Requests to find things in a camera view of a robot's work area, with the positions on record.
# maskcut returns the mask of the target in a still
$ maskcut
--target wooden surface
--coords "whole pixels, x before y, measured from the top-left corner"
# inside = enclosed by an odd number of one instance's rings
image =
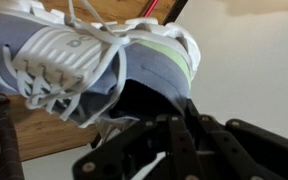
[[[8,97],[22,161],[85,145],[97,134],[94,126],[77,128],[42,109],[28,110],[21,96]]]
[[[40,0],[47,10],[57,9],[68,13],[67,0]],[[78,18],[94,22],[80,0],[73,0]],[[89,0],[105,21],[124,22],[143,14],[150,0]],[[160,0],[151,16],[164,21],[175,0]],[[14,122],[22,161],[87,144],[97,133],[94,126],[77,128],[71,122],[63,122],[56,115],[44,110],[28,110],[24,98],[9,95],[10,117]]]
[[[69,14],[67,0],[40,0],[47,10],[57,9]],[[104,21],[124,22],[127,19],[142,16],[151,0],[89,0]],[[75,14],[79,19],[95,22],[93,16],[84,8],[80,0],[73,0]],[[151,17],[163,23],[175,0],[159,0]]]

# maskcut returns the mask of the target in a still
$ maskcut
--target sneaker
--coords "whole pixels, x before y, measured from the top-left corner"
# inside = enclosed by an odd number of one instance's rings
[[[98,118],[184,116],[200,52],[182,27],[153,18],[104,23],[86,0],[100,23],[13,1],[0,3],[0,93],[82,128]]]

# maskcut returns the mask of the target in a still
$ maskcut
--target shoelace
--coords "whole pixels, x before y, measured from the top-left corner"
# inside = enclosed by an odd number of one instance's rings
[[[78,20],[75,17],[74,6],[72,0],[69,0],[69,9],[72,17],[72,22],[81,26],[84,30],[88,31],[91,35],[100,39],[101,41],[107,42],[111,44],[107,53],[101,59],[101,63],[98,65],[97,70],[93,81],[88,85],[88,87],[92,86],[98,78],[104,73],[107,66],[112,61],[113,57],[118,54],[119,57],[119,72],[117,75],[117,84],[115,85],[114,91],[112,93],[111,99],[109,102],[102,107],[97,113],[91,116],[85,125],[89,125],[94,123],[94,121],[98,118],[98,116],[107,110],[111,105],[116,103],[118,100],[126,81],[126,54],[124,50],[124,45],[130,42],[130,38],[127,35],[117,35],[111,31],[111,29],[105,24],[103,19],[99,16],[99,14],[95,11],[95,9],[88,3],[86,0],[81,0],[84,4],[85,8],[105,27],[106,31],[99,30],[94,26],[87,24]],[[72,81],[61,82],[61,72],[54,72],[54,76],[58,79],[58,84],[48,84],[47,80],[44,77],[44,72],[47,67],[41,65],[38,69],[38,76],[32,78],[27,71],[19,71],[15,70],[12,66],[11,53],[7,46],[3,47],[3,55],[4,62],[6,64],[9,72],[17,79],[18,90],[20,93],[28,98],[26,101],[26,105],[28,108],[39,108],[46,106],[46,109],[50,112],[52,111],[55,102],[62,102],[62,105],[65,106],[64,112],[61,114],[61,118],[66,120],[75,109],[78,110],[79,116],[81,119],[85,119],[86,115],[83,108],[79,105],[80,97],[82,92],[72,91],[71,88],[77,85],[83,77],[76,77]],[[3,80],[0,75],[0,83],[5,87],[12,89],[7,82]],[[70,102],[67,105],[63,102],[64,99],[69,99]]]

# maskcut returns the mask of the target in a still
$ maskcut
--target green stripe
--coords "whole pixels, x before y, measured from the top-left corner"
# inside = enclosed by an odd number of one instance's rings
[[[170,59],[172,59],[182,69],[182,71],[185,74],[185,77],[188,81],[189,87],[191,87],[191,80],[190,80],[190,76],[189,76],[190,73],[189,73],[188,66],[186,64],[185,59],[178,52],[174,51],[173,49],[171,49],[167,46],[164,46],[164,45],[161,45],[158,43],[154,43],[151,41],[141,41],[139,43],[148,47],[148,48],[154,49],[155,51],[158,51],[158,52],[164,54],[165,56],[169,57]]]

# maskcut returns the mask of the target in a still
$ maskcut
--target red object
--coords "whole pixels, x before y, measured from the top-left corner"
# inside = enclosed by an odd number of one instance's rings
[[[158,3],[158,0],[152,0],[151,4],[149,5],[149,7],[144,12],[143,17],[148,17],[152,13],[152,11],[153,11],[153,9],[157,3]]]

